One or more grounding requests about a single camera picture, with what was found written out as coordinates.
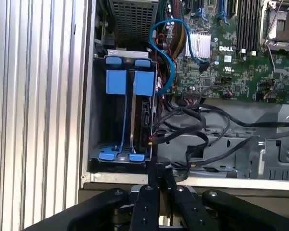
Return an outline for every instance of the sheet metal panel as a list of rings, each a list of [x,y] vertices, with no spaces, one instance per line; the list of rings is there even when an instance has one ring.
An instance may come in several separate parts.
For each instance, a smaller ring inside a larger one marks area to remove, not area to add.
[[[86,0],[0,0],[0,231],[77,202]]]

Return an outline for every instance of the pcie slot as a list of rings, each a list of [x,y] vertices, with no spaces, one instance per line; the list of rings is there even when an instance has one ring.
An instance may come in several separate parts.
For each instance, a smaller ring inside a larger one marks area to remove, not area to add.
[[[232,18],[236,14],[237,0],[228,0],[227,13],[228,18]]]
[[[183,0],[185,3],[185,12],[190,13],[193,9],[193,0]]]
[[[196,16],[199,18],[202,18],[202,20],[204,20],[205,22],[207,22],[208,20],[206,19],[206,11],[204,9],[204,0],[198,0],[196,2]]]
[[[227,0],[219,0],[217,18],[229,25],[227,20]]]

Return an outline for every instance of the aluminum heat sink fins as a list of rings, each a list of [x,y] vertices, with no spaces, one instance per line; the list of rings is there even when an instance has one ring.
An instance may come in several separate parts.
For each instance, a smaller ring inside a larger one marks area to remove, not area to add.
[[[191,47],[195,57],[208,59],[211,51],[211,35],[207,33],[191,33]],[[186,42],[185,56],[191,57],[188,47],[188,41]]]

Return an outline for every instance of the circuit board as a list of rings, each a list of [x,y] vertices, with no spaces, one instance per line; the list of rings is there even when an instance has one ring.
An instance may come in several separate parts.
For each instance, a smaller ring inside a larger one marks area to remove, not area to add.
[[[199,95],[200,92],[211,85],[221,85],[229,89],[232,99],[240,101],[264,101],[263,96],[271,90],[289,89],[289,52],[262,52],[260,43],[256,52],[248,52],[242,55],[238,48],[239,26],[239,0],[235,4],[235,13],[226,21],[217,18],[220,0],[204,0],[203,9],[206,19],[194,17],[193,10],[186,14],[186,4],[183,3],[185,13],[184,20],[188,24],[190,32],[207,32],[211,35],[210,43],[210,67],[201,73],[199,66],[185,52],[177,58],[177,83],[176,87],[168,94],[183,96],[186,98]],[[265,13],[263,25],[268,25],[268,16]],[[222,91],[209,91],[206,97],[221,98]],[[289,103],[289,94],[279,92],[270,95],[265,102]]]

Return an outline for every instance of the black cable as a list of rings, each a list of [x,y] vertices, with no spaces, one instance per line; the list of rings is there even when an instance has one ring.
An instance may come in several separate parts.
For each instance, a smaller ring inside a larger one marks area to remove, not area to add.
[[[280,133],[275,133],[275,134],[270,134],[268,136],[265,136],[266,139],[271,139],[271,140],[277,140],[283,137],[288,137],[289,136],[289,131],[285,132],[280,132]]]
[[[245,144],[247,144],[250,140],[252,140],[255,137],[258,137],[258,136],[251,136],[251,137],[246,138],[245,140],[243,140],[242,142],[240,142],[235,147],[233,147],[232,149],[230,149],[229,151],[225,152],[222,155],[212,157],[212,158],[209,158],[209,159],[203,160],[203,161],[195,161],[195,162],[193,161],[193,163],[195,163],[196,166],[203,166],[203,165],[208,165],[210,163],[213,163],[213,162],[216,162],[219,160],[223,160],[223,159],[229,157],[231,154],[233,154],[237,150],[239,150],[240,148],[242,148]]]
[[[171,112],[165,114],[162,118],[160,118],[157,122],[155,122],[153,125],[153,130],[156,130],[167,119],[169,119],[169,118],[173,117],[175,114],[177,114],[177,112],[183,112],[183,113],[188,114],[189,116],[196,118],[200,121],[205,121],[205,118],[202,115],[200,115],[198,112],[195,112],[195,111],[188,109],[186,107],[176,107]]]
[[[175,169],[175,170],[186,170],[187,172],[189,172],[189,169],[190,169],[189,159],[190,159],[191,154],[195,150],[202,150],[202,149],[204,149],[205,147],[208,146],[209,139],[206,136],[206,134],[204,134],[201,131],[195,131],[194,135],[200,137],[204,141],[204,143],[199,144],[197,146],[194,146],[193,148],[191,148],[189,150],[186,150],[186,152],[185,152],[186,165],[185,164],[181,164],[179,162],[175,162],[175,163],[172,163],[173,169]]]
[[[212,140],[211,142],[208,143],[208,146],[210,147],[210,146],[214,145],[217,141],[219,141],[227,133],[227,131],[229,130],[229,128],[231,126],[231,120],[230,120],[230,117],[229,117],[229,115],[227,113],[223,113],[220,110],[201,110],[200,112],[201,113],[215,112],[215,113],[222,114],[223,116],[225,116],[227,118],[226,127],[222,130],[222,132],[219,134],[219,136],[216,139],[214,139],[214,140]],[[175,126],[174,124],[169,123],[167,121],[165,121],[164,124],[167,127],[169,127],[170,129],[174,130],[174,131],[177,131],[177,130],[181,129],[181,127]]]
[[[288,122],[257,122],[257,123],[244,123],[240,120],[238,120],[237,118],[234,118],[233,116],[231,116],[229,113],[225,112],[224,110],[212,106],[212,105],[207,105],[207,104],[199,104],[198,107],[203,107],[203,108],[207,108],[210,110],[219,110],[222,113],[228,114],[231,121],[235,122],[236,124],[242,126],[242,127],[246,127],[246,128],[286,128],[289,127],[289,123]]]
[[[199,131],[199,130],[204,129],[206,127],[205,117],[196,113],[196,112],[193,112],[193,113],[195,113],[194,114],[195,118],[197,118],[200,121],[199,123],[185,127],[185,128],[181,128],[181,129],[175,131],[174,133],[172,133],[168,136],[165,136],[165,137],[152,137],[152,144],[166,143],[166,142],[169,142],[180,135],[187,134],[187,133],[194,133],[195,131]]]
[[[216,112],[216,113],[222,114],[223,116],[225,116],[227,118],[227,125],[222,130],[220,135],[216,139],[214,139],[214,140],[212,140],[211,142],[208,143],[208,146],[210,147],[213,144],[215,144],[217,141],[219,141],[227,133],[227,131],[229,130],[230,125],[231,125],[231,120],[230,120],[229,114],[224,113],[223,111],[220,111],[220,110],[201,110],[200,112]]]
[[[164,100],[164,105],[168,112],[171,112],[173,109],[177,108],[172,105],[171,100],[172,100],[172,96],[166,96]],[[176,113],[176,115],[183,115],[183,114],[184,113],[180,111]]]

